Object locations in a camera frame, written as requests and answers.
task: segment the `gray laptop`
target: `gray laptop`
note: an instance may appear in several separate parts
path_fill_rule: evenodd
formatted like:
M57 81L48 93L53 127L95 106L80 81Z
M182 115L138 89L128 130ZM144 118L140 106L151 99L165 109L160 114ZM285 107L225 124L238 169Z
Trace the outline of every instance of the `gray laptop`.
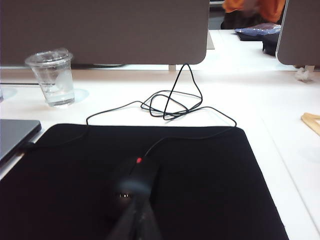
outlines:
M287 0L276 56L286 65L320 66L320 0Z
M73 64L197 64L209 0L2 0L1 65L66 48Z
M0 119L0 166L40 130L38 120Z

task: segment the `desk surface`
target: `desk surface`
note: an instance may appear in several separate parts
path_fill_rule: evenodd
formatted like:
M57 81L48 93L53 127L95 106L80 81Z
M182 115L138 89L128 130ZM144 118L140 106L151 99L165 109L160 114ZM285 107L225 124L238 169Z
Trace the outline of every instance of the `desk surface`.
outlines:
M320 137L300 120L304 112L320 114L320 73L315 73L312 83L299 82L292 66L262 53L261 42L239 41L229 30L210 33L215 50L208 50L202 63L191 66L203 94L203 106L230 115L246 132L289 238L320 240ZM37 85L2 84L1 118L38 119L41 133L57 123L84 124L91 114L171 89L177 72L166 69L163 65L128 65L117 70L73 70L76 101L66 108L48 107ZM35 78L29 69L2 69L1 81L34 82ZM188 71L183 71L176 90L196 92ZM164 122L150 117L138 105L97 116L90 123L231 124L209 110ZM18 160L14 158L1 169L1 177Z

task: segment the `black computer mouse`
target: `black computer mouse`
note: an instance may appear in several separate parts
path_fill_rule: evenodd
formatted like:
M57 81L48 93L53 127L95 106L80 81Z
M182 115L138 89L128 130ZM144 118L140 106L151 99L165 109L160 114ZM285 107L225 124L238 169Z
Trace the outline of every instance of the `black computer mouse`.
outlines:
M148 156L129 157L116 166L102 193L106 217L117 220L133 198L138 201L148 199L158 169L158 162Z

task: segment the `black mouse pad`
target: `black mouse pad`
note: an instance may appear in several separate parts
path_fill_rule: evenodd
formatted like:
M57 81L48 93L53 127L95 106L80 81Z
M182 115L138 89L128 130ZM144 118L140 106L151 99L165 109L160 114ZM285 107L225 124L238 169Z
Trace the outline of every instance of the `black mouse pad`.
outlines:
M83 133L58 124L37 142ZM104 240L116 220L105 191L114 169L166 136L201 137L226 127L90 126L60 147L29 151L0 181L6 240ZM164 240L287 240L243 130L206 140L168 139L150 152L160 163L150 202Z

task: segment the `plastic cup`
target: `plastic cup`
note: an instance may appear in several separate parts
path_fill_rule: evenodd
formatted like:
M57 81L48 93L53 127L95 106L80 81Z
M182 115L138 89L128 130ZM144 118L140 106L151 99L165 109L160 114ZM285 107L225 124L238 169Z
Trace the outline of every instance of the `plastic cup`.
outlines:
M65 48L39 52L24 62L32 71L50 107L70 105L75 101L71 73L73 55Z

